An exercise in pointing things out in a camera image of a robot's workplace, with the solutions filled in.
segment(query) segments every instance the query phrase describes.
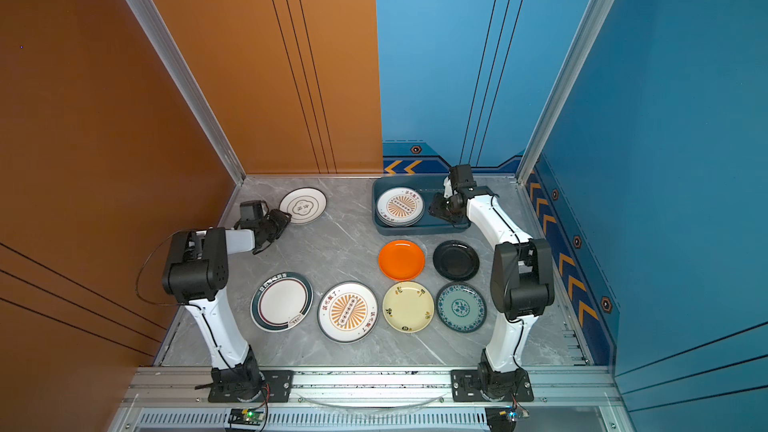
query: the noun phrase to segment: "light blue plate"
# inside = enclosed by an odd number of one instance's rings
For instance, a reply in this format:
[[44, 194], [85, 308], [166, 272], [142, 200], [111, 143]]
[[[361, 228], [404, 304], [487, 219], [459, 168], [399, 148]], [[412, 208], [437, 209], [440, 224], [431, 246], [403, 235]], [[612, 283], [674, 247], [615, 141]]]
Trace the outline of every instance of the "light blue plate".
[[485, 299], [473, 286], [452, 282], [437, 294], [437, 315], [457, 332], [474, 332], [485, 322], [488, 314]]

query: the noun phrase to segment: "white plate with black rim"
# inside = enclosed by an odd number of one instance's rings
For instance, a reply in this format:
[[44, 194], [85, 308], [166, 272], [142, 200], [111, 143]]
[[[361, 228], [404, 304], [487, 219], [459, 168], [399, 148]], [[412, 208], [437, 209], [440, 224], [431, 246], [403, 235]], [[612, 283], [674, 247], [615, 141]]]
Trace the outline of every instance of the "white plate with black rim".
[[295, 327], [310, 311], [312, 286], [302, 274], [283, 272], [268, 278], [250, 302], [250, 316], [267, 332]]
[[424, 215], [424, 199], [412, 188], [390, 188], [376, 201], [376, 214], [388, 226], [412, 226]]
[[322, 215], [328, 203], [326, 195], [311, 187], [298, 188], [283, 197], [280, 210], [290, 214], [292, 224], [309, 224]]
[[332, 341], [349, 344], [368, 335], [379, 318], [379, 303], [359, 282], [334, 285], [317, 308], [320, 330]]

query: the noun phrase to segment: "sunburst pattern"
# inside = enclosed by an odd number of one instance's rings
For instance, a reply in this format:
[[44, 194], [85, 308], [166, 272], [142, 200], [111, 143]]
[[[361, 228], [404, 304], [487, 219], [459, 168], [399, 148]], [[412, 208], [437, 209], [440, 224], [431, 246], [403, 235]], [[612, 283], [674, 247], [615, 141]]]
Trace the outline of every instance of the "sunburst pattern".
[[416, 200], [408, 196], [392, 197], [387, 204], [387, 210], [395, 217], [408, 217], [416, 211]]
[[358, 294], [341, 295], [330, 307], [331, 323], [343, 331], [358, 328], [367, 315], [366, 302]]

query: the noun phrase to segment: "yellow chevron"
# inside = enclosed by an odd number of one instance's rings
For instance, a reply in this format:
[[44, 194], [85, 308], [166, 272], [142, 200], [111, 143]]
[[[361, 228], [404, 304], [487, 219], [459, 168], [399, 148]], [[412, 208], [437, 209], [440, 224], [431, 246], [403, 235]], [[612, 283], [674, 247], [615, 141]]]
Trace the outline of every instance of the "yellow chevron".
[[561, 252], [560, 253], [560, 275], [563, 274], [563, 262], [567, 262], [573, 265], [574, 267], [576, 267], [576, 264], [574, 264], [574, 260]]
[[578, 279], [576, 279], [573, 275], [568, 277], [568, 296], [573, 300], [574, 298], [574, 285], [576, 287], [579, 287], [584, 292], [587, 291], [587, 288], [584, 286], [584, 283]]
[[531, 184], [531, 202], [533, 201], [533, 189], [534, 188], [541, 188], [542, 184]]
[[420, 163], [422, 163], [422, 161], [420, 161], [420, 160], [415, 161], [413, 164], [411, 164], [410, 166], [406, 167], [406, 172], [408, 172], [409, 174], [415, 174], [416, 172], [413, 171], [413, 168], [416, 167]]
[[540, 209], [542, 208], [542, 204], [544, 204], [545, 206], [548, 206], [549, 202], [547, 202], [547, 199], [545, 198], [537, 198], [536, 199], [536, 217], [539, 216]]
[[389, 164], [389, 167], [384, 169], [384, 172], [388, 172], [389, 175], [394, 176], [395, 174], [397, 174], [397, 172], [395, 172], [392, 169], [395, 168], [400, 162], [402, 162], [402, 160], [395, 160], [394, 162]]
[[578, 302], [578, 322], [579, 322], [579, 325], [581, 325], [581, 327], [584, 326], [584, 312], [587, 312], [592, 317], [594, 317], [594, 320], [596, 321], [600, 320], [598, 318], [598, 313], [595, 312], [594, 309], [592, 309], [592, 307], [590, 307], [589, 305], [586, 305], [582, 301], [579, 301]]
[[557, 222], [554, 220], [554, 217], [544, 214], [544, 236], [545, 237], [547, 236], [547, 222], [552, 222], [553, 224], [557, 224]]

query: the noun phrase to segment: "stack of plates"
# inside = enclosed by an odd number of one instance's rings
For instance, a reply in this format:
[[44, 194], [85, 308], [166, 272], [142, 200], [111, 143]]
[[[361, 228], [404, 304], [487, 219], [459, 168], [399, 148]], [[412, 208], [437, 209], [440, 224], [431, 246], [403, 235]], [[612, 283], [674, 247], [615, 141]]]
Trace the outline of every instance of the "stack of plates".
[[390, 227], [412, 226], [424, 215], [424, 199], [412, 188], [390, 188], [376, 202], [376, 214]]

